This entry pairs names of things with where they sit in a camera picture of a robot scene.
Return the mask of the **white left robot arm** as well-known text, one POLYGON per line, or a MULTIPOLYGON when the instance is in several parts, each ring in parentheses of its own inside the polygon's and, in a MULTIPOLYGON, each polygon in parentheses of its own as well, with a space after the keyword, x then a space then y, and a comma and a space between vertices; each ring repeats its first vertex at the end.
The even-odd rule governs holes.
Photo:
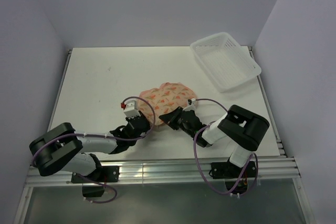
POLYGON ((71 123, 62 123, 30 143, 31 165, 44 177, 63 170, 96 182, 102 176, 102 165, 95 153, 125 152, 153 130, 143 113, 126 121, 105 135, 79 133, 71 123))

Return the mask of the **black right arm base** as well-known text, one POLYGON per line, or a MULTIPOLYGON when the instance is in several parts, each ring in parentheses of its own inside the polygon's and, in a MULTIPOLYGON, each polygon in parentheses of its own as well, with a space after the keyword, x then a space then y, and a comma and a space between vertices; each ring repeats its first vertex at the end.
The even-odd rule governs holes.
MULTIPOLYGON (((211 170, 209 175, 213 179, 234 179, 238 178, 243 169, 238 166, 227 162, 213 162, 211 163, 211 170)), ((253 178, 257 172, 256 164, 254 161, 250 161, 243 172, 241 178, 253 178)))

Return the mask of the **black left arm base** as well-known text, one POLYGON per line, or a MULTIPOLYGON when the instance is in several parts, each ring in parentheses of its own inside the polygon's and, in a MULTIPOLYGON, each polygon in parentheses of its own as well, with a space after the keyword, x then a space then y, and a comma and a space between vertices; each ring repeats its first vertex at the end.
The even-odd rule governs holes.
POLYGON ((119 166, 102 166, 98 171, 88 176, 73 173, 71 176, 72 184, 82 184, 82 195, 85 198, 96 200, 104 193, 114 193, 115 190, 108 183, 116 183, 119 179, 119 166))

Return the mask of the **pink floral mesh laundry bag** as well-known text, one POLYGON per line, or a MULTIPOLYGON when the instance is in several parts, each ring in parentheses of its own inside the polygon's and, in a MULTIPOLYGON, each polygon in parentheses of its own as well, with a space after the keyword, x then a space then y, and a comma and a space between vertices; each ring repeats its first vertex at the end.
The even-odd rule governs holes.
POLYGON ((181 84, 166 82, 159 88, 142 91, 139 97, 146 100, 155 112, 155 126, 160 126, 163 121, 159 119, 160 115, 172 112, 177 107, 185 108, 188 106, 188 99, 196 98, 195 92, 181 84))

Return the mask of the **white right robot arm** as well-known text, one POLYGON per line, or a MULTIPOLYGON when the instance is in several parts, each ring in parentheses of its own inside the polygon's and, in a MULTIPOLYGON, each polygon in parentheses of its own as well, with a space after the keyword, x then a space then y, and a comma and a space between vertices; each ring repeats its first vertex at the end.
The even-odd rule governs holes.
POLYGON ((245 171, 247 160, 257 151, 270 126, 264 117, 238 105, 232 105, 221 118, 209 126, 200 121, 194 110, 181 107, 160 115, 159 119, 170 128, 185 132, 200 147, 210 147, 229 137, 236 143, 227 164, 228 173, 234 177, 245 171))

